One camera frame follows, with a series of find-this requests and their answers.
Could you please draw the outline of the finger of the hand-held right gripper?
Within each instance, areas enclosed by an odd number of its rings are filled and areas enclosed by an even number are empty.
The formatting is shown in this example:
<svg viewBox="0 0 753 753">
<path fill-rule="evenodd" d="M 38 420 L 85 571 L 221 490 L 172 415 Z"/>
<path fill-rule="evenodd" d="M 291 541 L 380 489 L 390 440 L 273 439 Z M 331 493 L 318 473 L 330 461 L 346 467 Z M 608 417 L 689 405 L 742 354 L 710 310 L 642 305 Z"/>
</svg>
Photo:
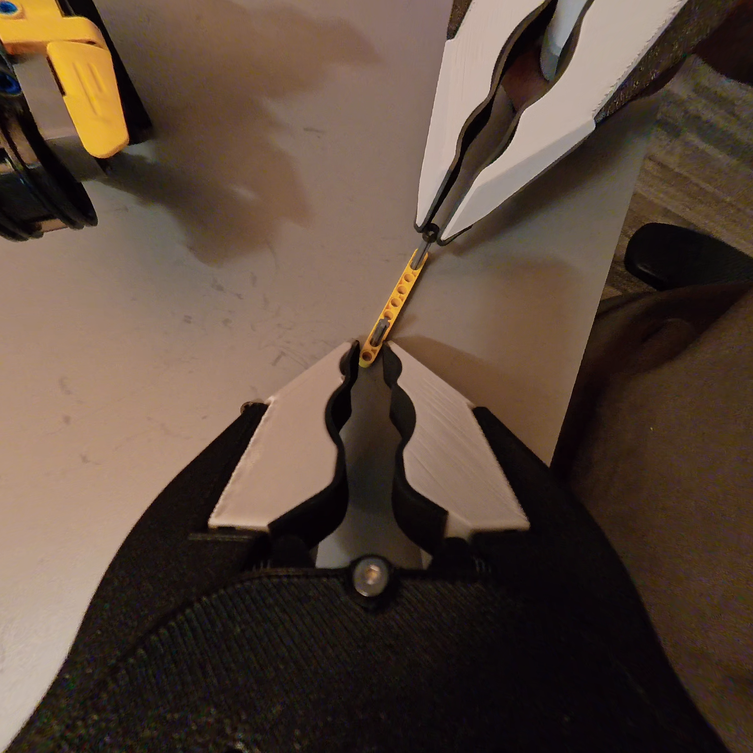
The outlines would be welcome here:
<svg viewBox="0 0 753 753">
<path fill-rule="evenodd" d="M 419 179 L 415 228 L 444 229 L 471 176 L 499 143 L 484 135 L 511 114 L 495 99 L 502 74 L 535 42 L 556 2 L 455 1 Z"/>
<path fill-rule="evenodd" d="M 452 210 L 438 243 L 476 221 L 573 151 L 596 127 L 595 114 L 657 40 L 684 2 L 589 2 L 563 73 L 541 68 L 548 90 L 515 114 Z"/>
</svg>

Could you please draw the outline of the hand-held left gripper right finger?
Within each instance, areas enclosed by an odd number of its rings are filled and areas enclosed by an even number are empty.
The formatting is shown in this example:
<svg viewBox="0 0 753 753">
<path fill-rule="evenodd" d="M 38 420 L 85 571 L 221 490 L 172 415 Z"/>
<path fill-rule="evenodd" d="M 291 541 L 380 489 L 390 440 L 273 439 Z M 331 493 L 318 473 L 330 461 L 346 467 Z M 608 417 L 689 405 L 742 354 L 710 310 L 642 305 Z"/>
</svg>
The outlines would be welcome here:
<svg viewBox="0 0 753 753">
<path fill-rule="evenodd" d="M 403 533 L 433 556 L 448 538 L 527 530 L 473 403 L 400 346 L 388 345 L 382 363 L 400 434 L 392 508 Z"/>
</svg>

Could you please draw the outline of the yellow perforated toy beam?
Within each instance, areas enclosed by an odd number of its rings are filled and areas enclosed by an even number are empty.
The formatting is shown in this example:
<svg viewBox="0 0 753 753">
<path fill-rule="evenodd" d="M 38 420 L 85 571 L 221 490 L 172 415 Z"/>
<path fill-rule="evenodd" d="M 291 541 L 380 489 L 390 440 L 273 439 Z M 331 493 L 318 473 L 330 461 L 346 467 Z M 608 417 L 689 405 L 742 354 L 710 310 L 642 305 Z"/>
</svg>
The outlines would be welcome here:
<svg viewBox="0 0 753 753">
<path fill-rule="evenodd" d="M 420 269 L 417 269 L 417 270 L 410 269 L 409 267 L 409 262 L 411 261 L 410 259 L 407 266 L 401 273 L 400 279 L 398 280 L 395 287 L 393 288 L 385 306 L 383 306 L 380 316 L 378 317 L 376 321 L 377 323 L 383 317 L 387 317 L 388 319 L 390 319 L 391 327 L 389 329 L 389 332 L 384 337 L 381 343 L 381 346 L 376 347 L 376 348 L 372 347 L 370 345 L 370 339 L 371 339 L 371 334 L 373 332 L 373 329 L 376 325 L 375 323 L 368 337 L 367 343 L 362 346 L 362 350 L 361 350 L 361 354 L 359 358 L 360 367 L 368 368 L 370 365 L 372 365 L 372 363 L 376 361 L 376 358 L 378 354 L 380 353 L 382 347 L 384 346 L 385 342 L 389 339 L 391 329 L 394 327 L 395 323 L 397 322 L 398 316 L 400 315 L 400 311 L 403 309 L 404 305 L 407 303 L 407 299 L 409 297 L 411 290 L 416 285 L 417 279 L 419 278 L 419 275 L 421 274 L 421 271 L 426 264 L 427 258 L 428 258 L 428 255 L 425 258 L 424 264 L 421 266 Z"/>
</svg>

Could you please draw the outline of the yellow and black toy vehicle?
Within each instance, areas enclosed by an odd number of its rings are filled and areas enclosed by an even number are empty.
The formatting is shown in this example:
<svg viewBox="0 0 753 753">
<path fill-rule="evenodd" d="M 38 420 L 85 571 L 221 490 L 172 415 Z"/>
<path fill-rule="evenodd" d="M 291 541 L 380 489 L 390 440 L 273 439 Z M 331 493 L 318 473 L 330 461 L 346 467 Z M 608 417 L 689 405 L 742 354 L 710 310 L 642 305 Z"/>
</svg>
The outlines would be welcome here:
<svg viewBox="0 0 753 753">
<path fill-rule="evenodd" d="M 152 124 L 94 2 L 1 2 L 1 235 L 98 223 L 83 182 Z"/>
</svg>

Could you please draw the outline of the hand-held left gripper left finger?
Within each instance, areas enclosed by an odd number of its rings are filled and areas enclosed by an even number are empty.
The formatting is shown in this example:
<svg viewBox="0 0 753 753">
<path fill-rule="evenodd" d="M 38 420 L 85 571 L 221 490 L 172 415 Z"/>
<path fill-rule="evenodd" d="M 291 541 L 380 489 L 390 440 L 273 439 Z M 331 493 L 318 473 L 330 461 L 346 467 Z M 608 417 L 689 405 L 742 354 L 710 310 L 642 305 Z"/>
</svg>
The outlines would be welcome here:
<svg viewBox="0 0 753 753">
<path fill-rule="evenodd" d="M 337 346 L 266 401 L 209 530 L 294 535 L 307 548 L 334 532 L 348 504 L 340 430 L 351 414 L 359 347 Z"/>
</svg>

